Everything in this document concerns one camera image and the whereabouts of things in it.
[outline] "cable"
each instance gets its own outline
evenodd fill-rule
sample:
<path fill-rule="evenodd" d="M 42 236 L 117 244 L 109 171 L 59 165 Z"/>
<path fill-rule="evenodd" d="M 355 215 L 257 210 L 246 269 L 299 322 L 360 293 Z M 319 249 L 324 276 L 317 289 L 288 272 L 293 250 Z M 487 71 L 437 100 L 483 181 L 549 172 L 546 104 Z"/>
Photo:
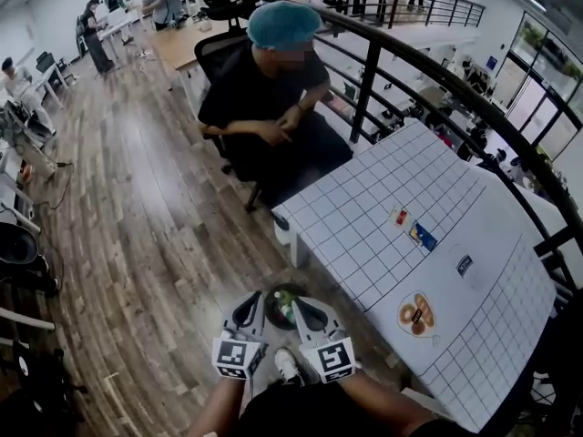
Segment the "cable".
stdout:
<path fill-rule="evenodd" d="M 52 162 L 54 162 L 56 164 L 56 166 L 59 167 L 59 168 L 71 167 L 71 172 L 69 173 L 69 178 L 66 181 L 65 189 L 63 190 L 63 194 L 61 195 L 61 199 L 56 203 L 56 205 L 55 206 L 51 206 L 51 203 L 48 202 L 47 200 L 36 204 L 36 206 L 38 208 L 40 208 L 41 206 L 48 206 L 51 210 L 57 210 L 61 206 L 61 204 L 63 203 L 63 201 L 65 200 L 66 192 L 69 189 L 69 185 L 71 184 L 71 178 L 73 177 L 73 172 L 75 171 L 75 165 L 73 164 L 73 162 L 69 162 L 69 163 L 65 163 L 65 162 L 55 162 L 49 156 L 47 156 L 47 157 L 48 157 L 49 160 L 51 160 Z"/>

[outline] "metal railing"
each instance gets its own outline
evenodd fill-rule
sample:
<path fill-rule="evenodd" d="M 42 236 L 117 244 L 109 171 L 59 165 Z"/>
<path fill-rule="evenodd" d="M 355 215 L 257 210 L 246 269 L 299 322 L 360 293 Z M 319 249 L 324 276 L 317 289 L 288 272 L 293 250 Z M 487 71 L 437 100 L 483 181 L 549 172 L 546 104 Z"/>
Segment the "metal railing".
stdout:
<path fill-rule="evenodd" d="M 478 27 L 486 9 L 469 0 L 323 0 L 349 17 L 392 28 L 399 24 Z"/>
<path fill-rule="evenodd" d="M 562 285 L 564 290 L 567 290 L 570 293 L 574 293 L 577 290 L 576 284 L 558 248 L 565 244 L 567 241 L 574 239 L 579 247 L 579 250 L 581 251 L 581 254 L 583 254 L 583 221 L 579 217 L 577 209 L 573 204 L 570 195 L 562 187 L 561 183 L 554 175 L 551 168 L 547 165 L 543 158 L 539 156 L 537 151 L 530 144 L 528 144 L 525 138 L 508 122 L 508 120 L 501 114 L 501 112 L 497 108 L 493 107 L 484 98 L 479 96 L 473 89 L 469 87 L 467 83 L 437 64 L 433 59 L 401 42 L 400 40 L 389 36 L 386 32 L 380 30 L 379 28 L 363 24 L 362 22 L 347 17 L 338 11 L 327 9 L 321 7 L 320 5 L 311 5 L 299 0 L 287 1 L 307 5 L 317 11 L 324 23 L 332 28 L 331 30 L 333 34 L 337 34 L 338 32 L 342 31 L 349 31 L 368 41 L 366 58 L 363 58 L 362 56 L 358 56 L 352 53 L 346 48 L 334 44 L 325 37 L 316 36 L 316 40 L 318 42 L 339 51 L 345 56 L 348 56 L 352 60 L 355 60 L 357 63 L 363 65 L 364 67 L 361 79 L 358 80 L 345 73 L 344 70 L 324 62 L 328 69 L 333 71 L 336 75 L 339 75 L 342 79 L 351 83 L 355 88 L 360 89 L 360 94 L 356 101 L 346 96 L 335 87 L 331 89 L 337 97 L 342 99 L 346 104 L 353 108 L 353 115 L 351 116 L 346 115 L 331 103 L 325 104 L 328 108 L 331 109 L 332 112 L 338 115 L 339 118 L 341 118 L 350 126 L 352 129 L 350 135 L 351 141 L 357 142 L 359 137 L 364 137 L 367 141 L 374 143 L 372 135 L 366 131 L 363 131 L 363 122 L 365 119 L 368 119 L 380 131 L 386 133 L 386 135 L 393 132 L 392 129 L 389 128 L 384 122 L 380 121 L 367 110 L 369 100 L 371 98 L 379 102 L 390 112 L 394 113 L 397 118 L 402 120 L 404 117 L 404 113 L 400 111 L 399 108 L 391 104 L 391 102 L 373 90 L 373 81 L 376 76 L 380 76 L 387 80 L 389 83 L 392 83 L 393 86 L 406 93 L 411 99 L 413 99 L 414 102 L 422 106 L 428 112 L 439 116 L 440 121 L 442 121 L 457 137 L 461 138 L 476 154 L 476 156 L 482 158 L 482 160 L 490 167 L 490 169 L 493 170 L 493 173 L 495 173 L 497 177 L 504 183 L 510 193 L 514 196 L 514 198 L 518 201 L 518 203 L 522 206 L 524 211 L 533 221 L 537 230 L 540 232 L 543 241 L 535 247 L 535 250 L 537 255 L 541 258 L 550 253 L 550 256 L 546 257 L 543 262 L 549 270 L 549 273 L 552 272 L 551 278 Z M 475 115 L 486 122 L 501 138 L 503 138 L 506 143 L 517 153 L 517 155 L 522 158 L 523 163 L 533 173 L 538 183 L 547 192 L 548 196 L 553 201 L 563 219 L 567 223 L 567 226 L 560 230 L 557 234 L 553 236 L 549 235 L 538 214 L 532 209 L 523 194 L 517 189 L 515 184 L 508 178 L 508 176 L 500 169 L 497 162 L 491 156 L 489 156 L 480 146 L 478 146 L 477 143 L 461 127 L 459 127 L 450 119 L 450 117 L 444 115 L 444 113 L 440 111 L 435 105 L 433 105 L 429 100 L 425 99 L 414 89 L 410 88 L 406 83 L 393 76 L 392 74 L 387 73 L 385 70 L 378 66 L 379 57 L 383 50 L 386 50 L 392 53 L 394 56 L 401 58 L 410 66 L 416 68 L 421 73 L 434 80 L 438 85 L 441 86 L 441 88 L 449 92 L 452 97 L 456 97 L 461 104 L 467 106 L 468 109 L 473 111 Z M 557 276 L 554 272 L 555 269 L 560 269 L 562 271 L 563 277 Z"/>

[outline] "floor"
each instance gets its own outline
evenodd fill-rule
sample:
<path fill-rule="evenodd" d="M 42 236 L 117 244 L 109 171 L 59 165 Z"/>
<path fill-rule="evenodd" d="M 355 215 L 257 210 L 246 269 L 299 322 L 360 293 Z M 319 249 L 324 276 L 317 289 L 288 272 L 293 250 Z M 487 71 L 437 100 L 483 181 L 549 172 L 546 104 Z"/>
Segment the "floor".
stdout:
<path fill-rule="evenodd" d="M 77 396 L 84 435 L 180 436 L 217 382 L 211 339 L 223 310 L 248 291 L 293 280 L 336 308 L 365 369 L 399 390 L 407 369 L 342 290 L 315 261 L 292 267 L 266 209 L 245 213 L 251 189 L 221 173 L 178 79 L 169 92 L 136 47 L 118 51 L 122 67 L 105 79 L 95 78 L 88 56 L 74 64 L 77 83 L 59 92 L 65 110 L 48 101 L 58 136 L 47 153 L 74 168 L 27 190 L 54 207 L 71 174 L 62 204 L 37 210 L 40 244 L 63 289 L 46 300 L 0 287 L 0 305 L 57 329 L 3 321 L 0 336 L 30 341 L 34 351 L 65 350 L 74 381 L 89 388 Z M 192 81 L 202 93 L 200 70 Z M 271 354 L 299 342 L 269 323 L 265 336 Z M 256 373 L 255 394 L 276 378 L 271 358 Z M 14 375 L 2 380 L 0 399 L 14 388 Z"/>

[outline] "white table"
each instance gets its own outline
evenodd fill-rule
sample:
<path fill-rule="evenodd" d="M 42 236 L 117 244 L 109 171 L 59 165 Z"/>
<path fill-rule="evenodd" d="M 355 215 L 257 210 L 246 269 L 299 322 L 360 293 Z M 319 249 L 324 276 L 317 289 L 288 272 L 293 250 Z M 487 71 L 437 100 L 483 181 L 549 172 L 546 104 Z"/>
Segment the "white table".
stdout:
<path fill-rule="evenodd" d="M 61 80 L 61 83 L 63 84 L 63 87 L 65 88 L 65 90 L 68 90 L 69 89 L 69 86 L 66 83 L 66 80 L 63 78 L 63 75 L 61 74 L 61 72 L 58 70 L 58 67 L 56 66 L 56 63 L 54 63 L 51 67 L 49 67 L 47 69 L 47 71 L 45 73 L 43 73 L 43 75 L 35 82 L 35 84 L 33 85 L 33 89 L 35 91 L 38 91 L 38 89 L 40 89 L 41 86 L 44 86 L 45 89 L 48 91 L 48 94 L 50 94 L 50 96 L 55 100 L 56 104 L 62 110 L 65 107 L 63 107 L 62 102 L 56 96 L 55 91 L 53 90 L 53 87 L 49 83 L 49 80 L 50 80 L 50 78 L 51 78 L 51 76 L 53 75 L 54 72 L 56 72 L 56 75 Z"/>
<path fill-rule="evenodd" d="M 116 47 L 115 44 L 113 43 L 113 36 L 117 34 L 119 31 L 121 31 L 124 27 L 134 24 L 134 18 L 130 17 L 129 15 L 130 13 L 128 13 L 128 17 L 125 20 L 120 21 L 115 25 L 108 26 L 103 31 L 99 31 L 98 33 L 100 41 L 104 41 L 106 39 L 108 40 L 109 47 L 111 47 L 111 51 L 113 52 L 113 55 L 116 57 L 116 60 L 119 60 L 119 55 L 118 52 L 116 52 Z"/>
<path fill-rule="evenodd" d="M 417 120 L 274 211 L 471 432 L 484 427 L 531 356 L 555 299 L 522 216 Z M 388 221 L 406 208 L 439 241 L 429 252 Z M 465 256 L 473 263 L 457 271 Z M 422 293 L 435 326 L 399 322 Z"/>

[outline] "desk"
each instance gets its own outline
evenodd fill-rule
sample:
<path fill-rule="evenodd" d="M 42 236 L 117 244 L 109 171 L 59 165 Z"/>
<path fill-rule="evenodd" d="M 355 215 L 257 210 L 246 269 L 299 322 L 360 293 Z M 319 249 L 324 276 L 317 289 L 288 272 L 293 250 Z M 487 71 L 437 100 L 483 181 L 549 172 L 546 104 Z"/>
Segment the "desk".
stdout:
<path fill-rule="evenodd" d="M 201 40 L 226 33 L 228 30 L 228 21 L 212 21 L 211 30 L 203 32 L 199 30 L 198 23 L 194 23 L 189 19 L 181 29 L 168 28 L 148 34 L 149 42 L 162 71 L 166 73 L 164 66 L 161 64 L 163 60 L 179 73 L 180 83 L 184 87 L 190 110 L 194 117 L 197 117 L 197 112 L 194 109 L 196 105 L 195 94 L 189 79 L 189 70 L 197 63 L 194 46 Z"/>
<path fill-rule="evenodd" d="M 100 41 L 104 41 L 106 39 L 109 41 L 109 46 L 111 47 L 113 55 L 116 56 L 117 61 L 119 61 L 119 55 L 118 52 L 116 52 L 116 47 L 113 43 L 113 36 L 121 31 L 124 27 L 134 24 L 134 18 L 130 17 L 129 15 L 130 13 L 128 13 L 128 17 L 125 20 L 120 21 L 115 25 L 108 26 L 103 31 L 99 31 L 97 34 Z"/>
<path fill-rule="evenodd" d="M 508 196 L 410 119 L 274 210 L 471 432 L 510 392 L 556 296 Z M 439 241 L 432 252 L 388 221 L 395 206 Z M 434 314 L 416 336 L 400 321 L 415 294 Z"/>
<path fill-rule="evenodd" d="M 66 80 L 63 78 L 63 75 L 61 74 L 61 72 L 58 70 L 56 63 L 54 63 L 51 67 L 49 67 L 47 69 L 47 71 L 45 71 L 45 73 L 43 73 L 43 75 L 33 84 L 33 89 L 35 91 L 38 91 L 38 89 L 40 89 L 41 86 L 44 86 L 45 89 L 48 91 L 48 94 L 50 94 L 50 96 L 55 100 L 56 104 L 62 110 L 65 107 L 63 107 L 63 104 L 61 103 L 60 99 L 56 96 L 55 91 L 53 90 L 53 87 L 49 83 L 49 79 L 51 78 L 51 76 L 53 75 L 54 72 L 56 72 L 56 75 L 61 80 L 61 83 L 63 84 L 63 87 L 65 88 L 65 90 L 68 90 L 69 86 L 66 83 Z"/>

